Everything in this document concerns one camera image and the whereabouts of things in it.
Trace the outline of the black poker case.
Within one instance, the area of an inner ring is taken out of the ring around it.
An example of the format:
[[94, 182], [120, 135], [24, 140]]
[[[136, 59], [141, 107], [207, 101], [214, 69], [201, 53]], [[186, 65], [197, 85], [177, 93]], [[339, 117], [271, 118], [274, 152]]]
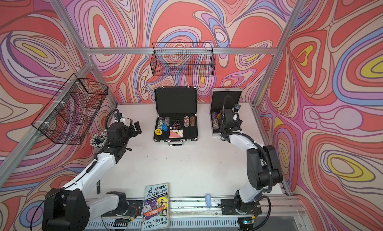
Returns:
[[195, 87], [155, 88], [157, 118], [153, 140], [170, 146], [198, 140]]

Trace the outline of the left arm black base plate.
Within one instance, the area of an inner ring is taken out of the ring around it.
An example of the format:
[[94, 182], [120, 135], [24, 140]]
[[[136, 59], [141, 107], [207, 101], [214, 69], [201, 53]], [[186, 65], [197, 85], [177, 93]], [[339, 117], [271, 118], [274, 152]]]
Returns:
[[142, 199], [127, 199], [128, 206], [126, 208], [117, 208], [102, 215], [102, 217], [129, 217], [137, 218], [142, 215], [144, 200]]

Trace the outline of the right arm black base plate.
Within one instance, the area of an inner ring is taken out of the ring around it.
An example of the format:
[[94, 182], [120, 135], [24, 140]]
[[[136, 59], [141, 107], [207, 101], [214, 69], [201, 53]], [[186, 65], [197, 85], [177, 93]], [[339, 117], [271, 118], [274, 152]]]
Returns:
[[223, 215], [250, 215], [257, 217], [262, 214], [259, 200], [263, 192], [256, 190], [251, 194], [249, 202], [245, 202], [240, 195], [240, 190], [237, 190], [232, 199], [221, 199], [217, 206], [221, 208]]

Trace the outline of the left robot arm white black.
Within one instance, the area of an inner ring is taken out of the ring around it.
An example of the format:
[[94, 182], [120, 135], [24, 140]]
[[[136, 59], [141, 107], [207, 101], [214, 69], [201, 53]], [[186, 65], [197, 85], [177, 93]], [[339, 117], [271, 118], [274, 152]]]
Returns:
[[45, 197], [42, 229], [44, 231], [82, 231], [87, 224], [107, 212], [124, 216], [129, 204], [124, 192], [111, 191], [88, 201], [90, 191], [115, 166], [128, 150], [130, 138], [141, 134], [139, 122], [129, 126], [117, 121], [107, 126], [107, 139], [96, 158], [79, 175], [60, 189], [51, 189]]

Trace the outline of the silver aluminium poker case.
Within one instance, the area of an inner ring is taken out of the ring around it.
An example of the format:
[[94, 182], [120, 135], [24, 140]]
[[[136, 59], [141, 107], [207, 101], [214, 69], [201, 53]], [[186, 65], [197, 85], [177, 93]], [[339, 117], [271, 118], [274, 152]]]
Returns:
[[242, 88], [214, 88], [210, 101], [210, 121], [213, 136], [220, 134], [219, 113], [223, 109], [232, 109], [238, 104], [242, 95]]

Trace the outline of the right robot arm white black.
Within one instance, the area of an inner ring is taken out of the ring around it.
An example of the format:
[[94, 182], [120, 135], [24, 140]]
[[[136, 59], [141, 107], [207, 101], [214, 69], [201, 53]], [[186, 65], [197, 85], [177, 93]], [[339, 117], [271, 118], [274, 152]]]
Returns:
[[246, 153], [247, 183], [237, 191], [241, 204], [256, 202], [283, 180], [279, 158], [272, 145], [264, 146], [245, 134], [240, 128], [241, 120], [220, 122], [222, 140]]

